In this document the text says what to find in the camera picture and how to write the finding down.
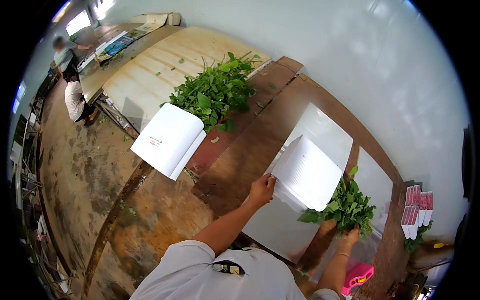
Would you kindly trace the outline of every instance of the hand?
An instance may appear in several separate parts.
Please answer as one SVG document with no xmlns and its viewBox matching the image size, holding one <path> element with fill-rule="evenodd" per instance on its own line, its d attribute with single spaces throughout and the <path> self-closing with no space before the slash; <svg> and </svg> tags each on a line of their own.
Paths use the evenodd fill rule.
<svg viewBox="0 0 480 300">
<path fill-rule="evenodd" d="M 276 177 L 272 173 L 267 173 L 252 183 L 250 197 L 247 204 L 253 205 L 256 209 L 264 206 L 273 199 L 273 190 L 276 183 Z"/>
<path fill-rule="evenodd" d="M 348 232 L 347 230 L 345 231 L 340 243 L 344 246 L 353 247 L 353 245 L 359 240 L 359 237 L 360 237 L 359 225 L 355 224 L 355 228 L 352 229 L 350 232 Z"/>
</svg>

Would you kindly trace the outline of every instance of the white wall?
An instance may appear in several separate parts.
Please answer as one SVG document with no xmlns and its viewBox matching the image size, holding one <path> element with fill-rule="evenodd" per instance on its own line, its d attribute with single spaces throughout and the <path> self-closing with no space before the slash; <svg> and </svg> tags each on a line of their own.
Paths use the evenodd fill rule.
<svg viewBox="0 0 480 300">
<path fill-rule="evenodd" d="M 308 75 L 374 135 L 402 178 L 434 191 L 428 235 L 453 240 L 467 211 L 461 181 L 461 83 L 425 19 L 400 0 L 116 0 L 103 24 L 149 12 L 180 12 L 188 26 L 215 29 Z"/>
<path fill-rule="evenodd" d="M 23 81 L 27 86 L 22 101 L 17 109 L 17 113 L 12 115 L 12 122 L 10 125 L 9 132 L 9 146 L 8 146 L 8 157 L 10 157 L 10 151 L 12 150 L 13 143 L 13 134 L 15 133 L 15 128 L 17 126 L 20 115 L 22 114 L 25 118 L 28 119 L 28 114 L 30 112 L 29 104 L 33 100 L 33 96 L 37 93 L 39 87 L 45 80 L 50 70 L 50 64 L 53 61 L 53 55 L 55 50 L 53 49 L 53 39 L 57 36 L 63 36 L 64 38 L 69 38 L 70 36 L 67 33 L 65 27 L 68 22 L 70 22 L 74 17 L 76 17 L 81 11 L 86 8 L 85 4 L 81 2 L 73 5 L 67 10 L 60 22 L 56 24 L 51 24 L 50 28 L 46 30 L 43 39 L 37 44 L 34 53 L 30 57 L 29 64 L 24 72 Z M 12 177 L 12 162 L 8 161 L 7 169 L 7 178 Z"/>
</svg>

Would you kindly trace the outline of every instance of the shoe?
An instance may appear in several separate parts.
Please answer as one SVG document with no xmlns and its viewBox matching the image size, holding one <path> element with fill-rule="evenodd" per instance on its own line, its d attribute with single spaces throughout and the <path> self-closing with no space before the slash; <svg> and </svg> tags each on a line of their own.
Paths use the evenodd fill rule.
<svg viewBox="0 0 480 300">
<path fill-rule="evenodd" d="M 89 120 L 90 120 L 90 121 L 93 121 L 93 119 L 95 119 L 95 117 L 97 116 L 97 114 L 98 114 L 98 109 L 95 109 L 94 112 L 93 112 L 93 114 L 91 114 L 91 115 L 89 116 Z"/>
</svg>

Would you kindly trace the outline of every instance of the stack of foam trays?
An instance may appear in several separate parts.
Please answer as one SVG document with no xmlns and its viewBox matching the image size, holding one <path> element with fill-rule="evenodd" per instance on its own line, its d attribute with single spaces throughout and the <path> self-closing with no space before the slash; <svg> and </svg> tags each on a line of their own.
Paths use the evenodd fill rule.
<svg viewBox="0 0 480 300">
<path fill-rule="evenodd" d="M 418 227 L 428 226 L 433 212 L 433 192 L 421 192 L 420 186 L 407 188 L 402 229 L 406 239 L 417 238 Z"/>
</svg>

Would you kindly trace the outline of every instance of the white shirt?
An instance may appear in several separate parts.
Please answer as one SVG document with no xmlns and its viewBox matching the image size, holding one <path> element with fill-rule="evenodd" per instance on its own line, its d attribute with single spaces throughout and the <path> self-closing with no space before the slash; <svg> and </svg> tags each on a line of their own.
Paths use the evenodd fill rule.
<svg viewBox="0 0 480 300">
<path fill-rule="evenodd" d="M 85 101 L 79 81 L 69 82 L 65 88 L 65 104 L 72 121 L 77 121 L 84 111 Z"/>
<path fill-rule="evenodd" d="M 304 300 L 288 267 L 260 250 L 214 251 L 196 240 L 171 245 L 160 264 L 133 293 L 131 300 Z M 215 271 L 214 263 L 231 261 L 244 275 Z M 312 300 L 340 300 L 329 289 L 316 291 Z"/>
</svg>

